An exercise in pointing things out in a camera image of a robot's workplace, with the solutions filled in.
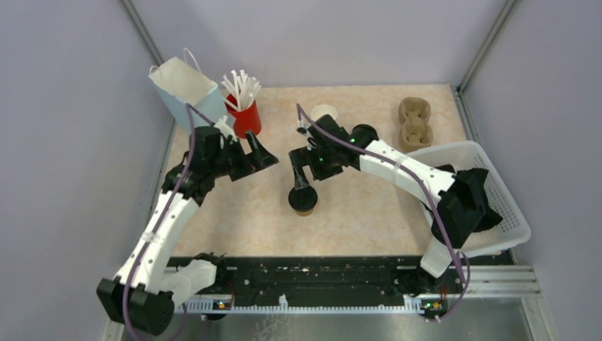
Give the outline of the light blue paper bag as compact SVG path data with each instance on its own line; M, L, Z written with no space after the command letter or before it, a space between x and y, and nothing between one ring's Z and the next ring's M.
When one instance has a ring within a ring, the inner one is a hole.
M183 58L173 57L159 66L151 66L148 77L177 124L187 133L190 133L187 104L202 114L193 115L196 127L208 126L222 117L226 117L228 126L234 125L235 118L228 113L217 83L201 72L188 48L183 49Z

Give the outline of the black cloth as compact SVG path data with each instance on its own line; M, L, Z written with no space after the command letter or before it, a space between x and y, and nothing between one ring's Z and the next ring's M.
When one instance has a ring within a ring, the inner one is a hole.
M441 194L442 200L437 206L450 239L466 239L474 232L490 230L503 221L489 206L485 191L488 170L455 170L450 164L437 169L451 173L459 180L458 185L453 184L450 190Z

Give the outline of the black plastic cup lid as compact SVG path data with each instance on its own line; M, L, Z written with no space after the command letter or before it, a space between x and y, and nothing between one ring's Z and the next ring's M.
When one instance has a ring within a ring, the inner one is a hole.
M288 193L288 202L294 211L311 210L317 205L318 195L312 186L302 190L292 188Z

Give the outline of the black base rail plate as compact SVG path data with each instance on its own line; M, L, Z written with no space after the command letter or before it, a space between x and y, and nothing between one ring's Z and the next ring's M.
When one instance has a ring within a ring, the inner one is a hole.
M420 268L418 256L197 258L217 263L214 284L198 293L227 296L236 307L277 305L281 296L292 307L389 307L403 305L407 296L461 292L455 269L434 278Z

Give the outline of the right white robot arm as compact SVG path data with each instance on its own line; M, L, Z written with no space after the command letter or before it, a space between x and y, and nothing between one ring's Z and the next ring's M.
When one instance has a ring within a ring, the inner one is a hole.
M450 266L461 268L461 249L472 233L498 223L490 218L494 212L486 196L489 172L485 168L454 172L428 166L388 145L372 126L359 124L347 131L329 114L313 120L300 110L296 131L307 144L288 154L295 181L288 200L295 211L309 212L318 201L305 167L317 181L351 167L389 181L426 207L432 217L432 243L416 273L417 285L426 293L444 285L444 272Z

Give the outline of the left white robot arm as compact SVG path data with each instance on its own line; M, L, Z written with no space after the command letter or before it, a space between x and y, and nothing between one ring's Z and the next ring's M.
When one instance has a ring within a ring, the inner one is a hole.
M160 335L168 328L176 307L207 289L220 293L227 285L218 256L193 259L174 274L168 262L186 224L202 206L217 179L236 181L278 163L256 135L246 133L246 153L236 135L217 126L200 126L190 136L182 162L165 176L153 214L124 265L113 278L103 278L97 295L109 318L125 325L136 338Z

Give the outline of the brown paper coffee cup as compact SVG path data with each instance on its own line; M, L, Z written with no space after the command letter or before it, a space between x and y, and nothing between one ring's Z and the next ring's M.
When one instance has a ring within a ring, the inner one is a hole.
M301 217L306 217L311 215L314 212L313 209L311 210L296 210L295 213Z

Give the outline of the brown cardboard cup carrier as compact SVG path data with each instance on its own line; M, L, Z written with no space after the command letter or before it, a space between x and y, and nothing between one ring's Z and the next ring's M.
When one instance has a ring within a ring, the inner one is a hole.
M432 115L430 103L420 97L404 98L398 108L401 121L400 147L409 153L433 144L433 130L429 125Z

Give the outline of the stack of paper cups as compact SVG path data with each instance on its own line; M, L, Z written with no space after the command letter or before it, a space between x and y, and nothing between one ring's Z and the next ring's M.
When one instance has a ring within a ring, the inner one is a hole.
M324 116L330 116L334 121L336 121L338 117L338 111L329 104L319 104L315 106L310 113L310 118L313 121L318 121Z

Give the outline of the red straw holder cup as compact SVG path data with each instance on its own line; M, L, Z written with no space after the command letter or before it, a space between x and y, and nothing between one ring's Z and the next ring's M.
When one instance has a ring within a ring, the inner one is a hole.
M252 131L256 136L260 134L262 129L261 119L258 112L256 101L253 104L240 112L236 111L230 104L226 103L226 109L234 118L233 125L235 134L241 138L246 138L245 133Z

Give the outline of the white wrapped straws bundle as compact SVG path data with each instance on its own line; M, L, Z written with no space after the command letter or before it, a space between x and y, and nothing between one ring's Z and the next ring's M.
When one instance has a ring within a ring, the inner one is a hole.
M221 84L234 97L233 100L223 97L226 107L237 112L249 109L261 90L259 80L249 76L242 69L224 74Z

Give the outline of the white plastic basket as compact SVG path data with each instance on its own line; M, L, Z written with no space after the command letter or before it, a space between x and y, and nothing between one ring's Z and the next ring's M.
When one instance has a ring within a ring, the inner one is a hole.
M471 168L489 170L484 185L488 204L503 220L492 229L471 234L462 248L467 256L493 255L529 241L532 233L527 220L490 158L478 143L459 141L431 146L413 151L409 153L409 157L431 167L449 164L456 171Z

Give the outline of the stack of black lids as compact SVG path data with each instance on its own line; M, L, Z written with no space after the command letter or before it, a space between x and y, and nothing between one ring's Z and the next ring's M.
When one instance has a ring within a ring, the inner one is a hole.
M358 124L349 135L349 142L359 148L365 149L371 142L378 141L377 131L370 125Z

